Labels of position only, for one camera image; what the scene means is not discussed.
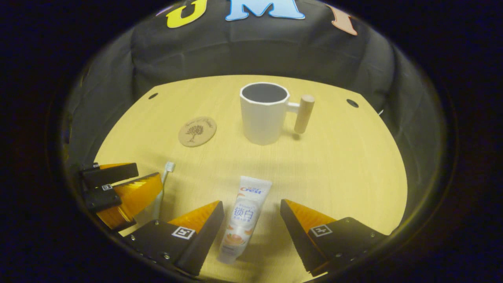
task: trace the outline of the wooden handle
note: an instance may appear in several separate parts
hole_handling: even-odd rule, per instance
[[[300,98],[299,112],[297,114],[297,120],[295,121],[294,130],[297,133],[304,133],[306,131],[307,123],[311,117],[311,112],[313,111],[314,97],[310,95],[303,95]]]

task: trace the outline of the blue letter m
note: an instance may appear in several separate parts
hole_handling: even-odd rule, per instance
[[[262,16],[267,8],[273,5],[269,15],[277,18],[290,18],[302,20],[304,14],[299,12],[295,0],[230,0],[230,14],[225,17],[228,21],[241,20],[248,17],[244,6],[255,16]]]

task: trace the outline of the yellow letter u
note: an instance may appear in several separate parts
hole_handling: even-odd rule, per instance
[[[206,1],[207,0],[195,0],[192,2],[192,5],[194,5],[194,12],[185,18],[182,18],[182,10],[185,9],[186,6],[169,12],[166,15],[167,27],[174,29],[197,20],[206,11]]]

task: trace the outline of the toothbrush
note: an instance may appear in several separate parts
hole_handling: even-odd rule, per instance
[[[160,215],[160,204],[162,203],[162,198],[164,197],[164,184],[166,184],[166,177],[168,172],[173,172],[175,169],[175,164],[173,162],[166,162],[164,166],[164,173],[162,174],[162,191],[157,195],[154,200],[154,206],[152,210],[152,216],[154,219],[159,219]]]

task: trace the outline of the tree illustration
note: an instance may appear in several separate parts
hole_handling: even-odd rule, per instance
[[[192,126],[185,134],[191,134],[192,138],[190,139],[190,142],[194,142],[194,137],[197,134],[202,134],[202,133],[203,133],[203,126],[195,125],[195,126]]]

